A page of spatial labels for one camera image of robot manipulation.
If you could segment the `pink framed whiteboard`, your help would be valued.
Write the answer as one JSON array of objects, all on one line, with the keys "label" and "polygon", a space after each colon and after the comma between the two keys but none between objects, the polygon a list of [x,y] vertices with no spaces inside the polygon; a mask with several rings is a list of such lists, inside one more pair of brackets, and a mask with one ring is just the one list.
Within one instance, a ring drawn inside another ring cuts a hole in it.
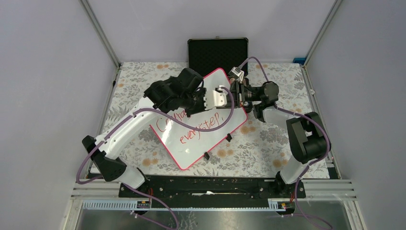
[{"label": "pink framed whiteboard", "polygon": [[202,129],[201,132],[191,130],[163,116],[159,116],[150,124],[155,135],[181,170],[186,170],[196,163],[206,152],[226,139],[228,134],[242,126],[248,118],[243,108],[235,108],[225,126],[216,131],[206,132],[206,129],[221,125],[229,116],[230,109],[214,108],[192,115],[190,118],[183,109],[168,114],[178,121]]}]

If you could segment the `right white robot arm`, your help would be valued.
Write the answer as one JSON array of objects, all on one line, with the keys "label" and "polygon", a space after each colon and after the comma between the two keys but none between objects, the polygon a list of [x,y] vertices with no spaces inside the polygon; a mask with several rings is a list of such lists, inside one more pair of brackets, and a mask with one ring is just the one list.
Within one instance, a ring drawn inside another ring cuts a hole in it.
[{"label": "right white robot arm", "polygon": [[278,196],[287,197],[293,192],[293,184],[331,150],[331,142],[319,114],[301,114],[279,107],[279,86],[272,81],[257,87],[234,81],[230,91],[235,107],[251,107],[257,120],[272,123],[287,131],[292,156],[277,174],[274,185]]}]

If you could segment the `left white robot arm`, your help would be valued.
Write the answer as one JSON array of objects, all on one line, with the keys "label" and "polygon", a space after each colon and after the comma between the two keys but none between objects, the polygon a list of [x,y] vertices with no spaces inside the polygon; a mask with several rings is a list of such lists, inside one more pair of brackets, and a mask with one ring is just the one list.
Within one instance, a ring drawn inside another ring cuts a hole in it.
[{"label": "left white robot arm", "polygon": [[184,68],[176,77],[152,83],[118,123],[95,138],[86,136],[82,140],[88,155],[78,172],[92,160],[105,181],[117,180],[127,185],[135,196],[146,195],[149,185],[142,171],[127,166],[120,153],[157,115],[168,115],[179,108],[185,109],[188,115],[205,111],[205,94],[203,76],[191,68]]}]

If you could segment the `black whiteboard clip upper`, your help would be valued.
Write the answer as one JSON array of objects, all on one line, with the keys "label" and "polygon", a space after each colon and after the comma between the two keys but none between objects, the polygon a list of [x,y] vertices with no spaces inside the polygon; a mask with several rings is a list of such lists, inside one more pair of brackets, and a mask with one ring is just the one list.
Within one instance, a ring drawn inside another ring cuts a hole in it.
[{"label": "black whiteboard clip upper", "polygon": [[225,139],[226,139],[228,142],[230,142],[230,141],[232,140],[231,134],[228,133]]}]

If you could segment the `black whiteboard clip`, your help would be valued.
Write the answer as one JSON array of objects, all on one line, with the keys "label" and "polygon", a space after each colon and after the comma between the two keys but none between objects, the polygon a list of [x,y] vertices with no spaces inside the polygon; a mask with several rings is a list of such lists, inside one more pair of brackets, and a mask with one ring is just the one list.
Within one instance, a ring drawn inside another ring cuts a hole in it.
[{"label": "black whiteboard clip", "polygon": [[225,139],[226,139],[228,142],[230,142],[230,141],[232,140],[231,134],[228,133]]},{"label": "black whiteboard clip", "polygon": [[209,160],[209,159],[210,159],[210,155],[209,155],[208,152],[205,152],[205,153],[204,153],[204,158],[205,158],[206,160]]}]

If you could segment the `black whiteboard clip lower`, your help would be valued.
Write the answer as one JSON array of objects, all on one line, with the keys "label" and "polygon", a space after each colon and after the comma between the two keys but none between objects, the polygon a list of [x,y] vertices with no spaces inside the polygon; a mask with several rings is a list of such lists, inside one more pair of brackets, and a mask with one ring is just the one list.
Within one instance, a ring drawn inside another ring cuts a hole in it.
[{"label": "black whiteboard clip lower", "polygon": [[204,153],[204,158],[205,158],[206,160],[209,160],[209,159],[210,159],[210,155],[209,155],[208,152],[205,152],[205,153]]}]

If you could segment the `black poker chip case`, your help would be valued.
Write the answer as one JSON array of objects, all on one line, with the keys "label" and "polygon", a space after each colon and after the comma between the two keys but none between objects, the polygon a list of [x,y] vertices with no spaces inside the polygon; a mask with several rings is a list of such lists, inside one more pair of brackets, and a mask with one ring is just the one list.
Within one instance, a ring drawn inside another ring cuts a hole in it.
[{"label": "black poker chip case", "polygon": [[206,76],[217,68],[229,73],[248,58],[248,38],[190,39],[189,68]]}]

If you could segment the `blue box in corner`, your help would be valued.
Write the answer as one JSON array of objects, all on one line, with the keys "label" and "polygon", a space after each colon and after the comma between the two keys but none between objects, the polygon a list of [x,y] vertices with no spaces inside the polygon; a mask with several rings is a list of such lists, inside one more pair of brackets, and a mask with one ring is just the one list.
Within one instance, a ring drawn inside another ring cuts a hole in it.
[{"label": "blue box in corner", "polygon": [[292,63],[294,64],[300,64],[300,65],[304,65],[306,62],[306,58],[305,57],[295,57],[292,61]]}]

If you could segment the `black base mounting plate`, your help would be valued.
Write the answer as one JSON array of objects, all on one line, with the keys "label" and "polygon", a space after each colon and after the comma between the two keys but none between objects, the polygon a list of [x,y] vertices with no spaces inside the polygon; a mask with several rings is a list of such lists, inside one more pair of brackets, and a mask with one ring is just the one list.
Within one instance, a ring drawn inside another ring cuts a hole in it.
[{"label": "black base mounting plate", "polygon": [[283,185],[274,178],[148,175],[138,191],[169,204],[252,204],[268,199],[305,198],[304,184]]}]

